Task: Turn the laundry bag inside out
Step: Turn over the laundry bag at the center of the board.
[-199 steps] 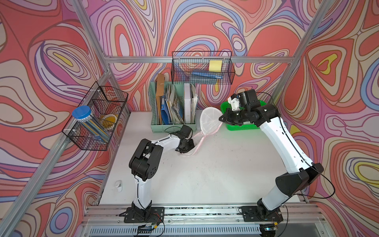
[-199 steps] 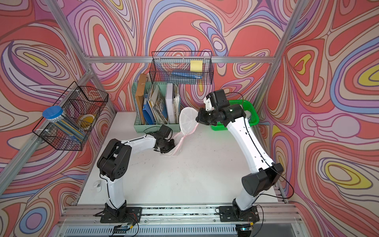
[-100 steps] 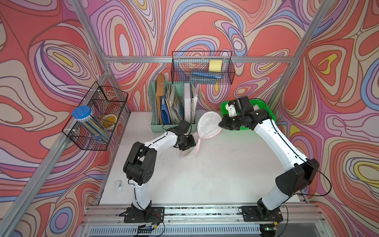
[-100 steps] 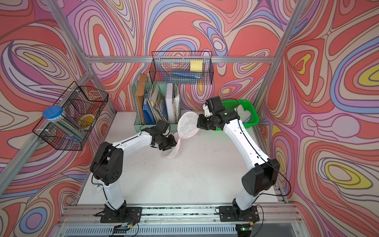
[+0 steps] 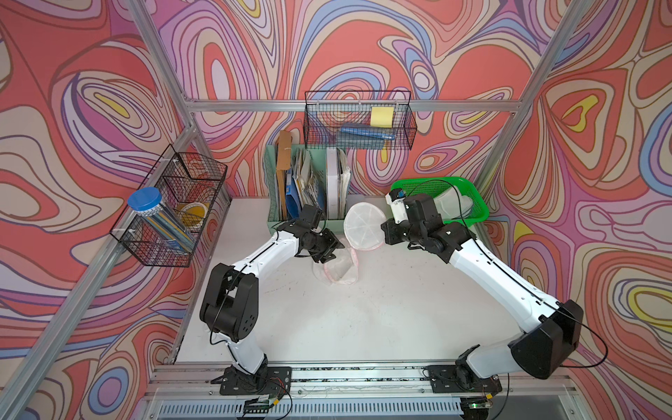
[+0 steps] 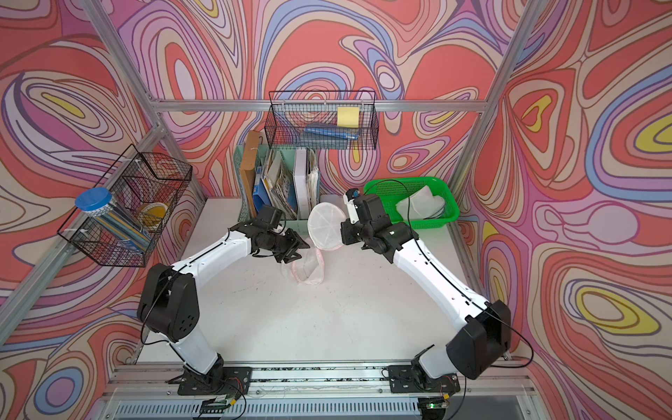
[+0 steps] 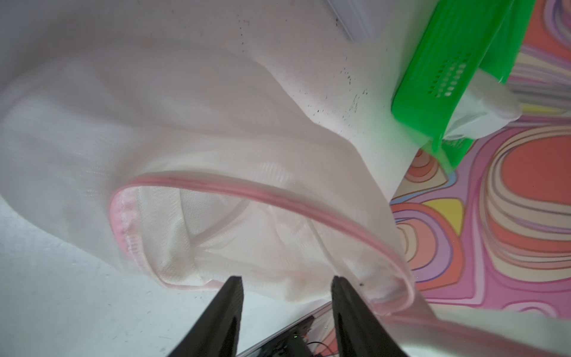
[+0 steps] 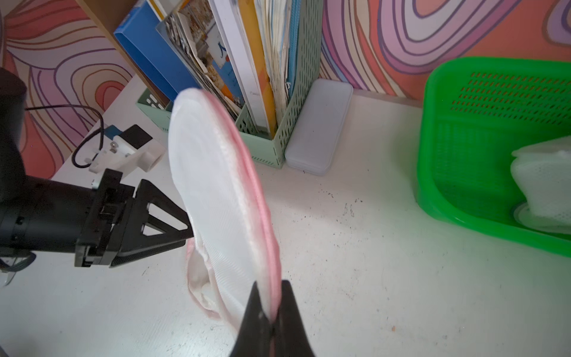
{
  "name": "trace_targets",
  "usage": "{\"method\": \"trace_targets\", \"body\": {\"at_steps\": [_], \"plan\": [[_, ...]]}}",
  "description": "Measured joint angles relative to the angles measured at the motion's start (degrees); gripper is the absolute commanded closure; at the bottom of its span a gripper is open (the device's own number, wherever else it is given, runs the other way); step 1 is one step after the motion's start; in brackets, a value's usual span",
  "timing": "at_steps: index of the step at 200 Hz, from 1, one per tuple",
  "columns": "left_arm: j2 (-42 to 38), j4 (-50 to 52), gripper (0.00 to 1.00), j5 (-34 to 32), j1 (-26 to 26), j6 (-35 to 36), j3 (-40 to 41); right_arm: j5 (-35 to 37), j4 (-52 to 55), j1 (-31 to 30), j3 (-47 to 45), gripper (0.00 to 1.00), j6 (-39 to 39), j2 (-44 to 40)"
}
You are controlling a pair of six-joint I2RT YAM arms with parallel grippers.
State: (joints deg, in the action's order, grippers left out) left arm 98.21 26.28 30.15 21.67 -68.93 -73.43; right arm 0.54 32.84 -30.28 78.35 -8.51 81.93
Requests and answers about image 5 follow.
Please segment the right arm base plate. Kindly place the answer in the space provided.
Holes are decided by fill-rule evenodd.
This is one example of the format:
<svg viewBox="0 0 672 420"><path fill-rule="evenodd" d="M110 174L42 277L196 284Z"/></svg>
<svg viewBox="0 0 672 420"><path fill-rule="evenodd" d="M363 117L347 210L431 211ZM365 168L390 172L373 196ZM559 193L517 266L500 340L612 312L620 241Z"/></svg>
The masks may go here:
<svg viewBox="0 0 672 420"><path fill-rule="evenodd" d="M430 365L424 367L422 373L430 382L434 394L474 393L495 396L502 392L498 377L479 378L467 366Z"/></svg>

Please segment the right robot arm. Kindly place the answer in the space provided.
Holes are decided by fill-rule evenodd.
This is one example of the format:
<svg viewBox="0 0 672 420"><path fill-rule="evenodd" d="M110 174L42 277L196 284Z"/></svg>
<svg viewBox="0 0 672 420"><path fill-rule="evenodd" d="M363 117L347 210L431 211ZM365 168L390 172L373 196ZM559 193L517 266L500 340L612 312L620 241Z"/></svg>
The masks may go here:
<svg viewBox="0 0 672 420"><path fill-rule="evenodd" d="M407 243L465 273L493 297L518 325L516 336L489 346L475 345L456 360L465 387L476 379L525 372L549 378L577 349L584 311L524 280L495 257L461 222L446 223L427 194L407 196L397 188L386 196L392 218L381 224L388 245Z"/></svg>

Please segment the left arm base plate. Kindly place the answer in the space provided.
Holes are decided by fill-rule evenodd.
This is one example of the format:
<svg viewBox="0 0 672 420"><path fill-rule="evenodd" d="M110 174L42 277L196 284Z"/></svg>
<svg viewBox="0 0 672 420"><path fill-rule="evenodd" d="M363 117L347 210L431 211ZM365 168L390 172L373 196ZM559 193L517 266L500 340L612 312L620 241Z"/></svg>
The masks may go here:
<svg viewBox="0 0 672 420"><path fill-rule="evenodd" d="M292 369L290 367L263 367L256 374L247 374L235 367L227 367L222 376L211 381L219 384L219 393L231 396L282 396L291 390Z"/></svg>

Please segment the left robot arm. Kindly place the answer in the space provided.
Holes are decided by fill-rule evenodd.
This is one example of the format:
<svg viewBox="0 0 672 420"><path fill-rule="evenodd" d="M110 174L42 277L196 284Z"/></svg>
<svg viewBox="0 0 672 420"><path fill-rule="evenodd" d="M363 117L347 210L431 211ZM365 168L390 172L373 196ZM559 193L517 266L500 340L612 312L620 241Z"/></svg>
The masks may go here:
<svg viewBox="0 0 672 420"><path fill-rule="evenodd" d="M268 363L253 334L262 281L304 251L313 262L325 264L336 259L335 250L344 247L333 231L318 227L321 219L321 209L305 206L297 218L281 222L251 255L211 270L199 319L213 337L223 339L235 371L256 377Z"/></svg>

